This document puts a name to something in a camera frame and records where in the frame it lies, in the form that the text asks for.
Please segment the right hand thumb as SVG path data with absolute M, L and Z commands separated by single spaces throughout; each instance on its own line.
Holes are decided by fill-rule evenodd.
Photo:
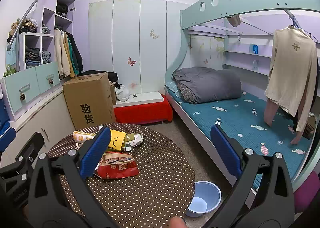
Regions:
M 173 217 L 169 221 L 168 228 L 188 228 L 184 219 L 181 217 Z

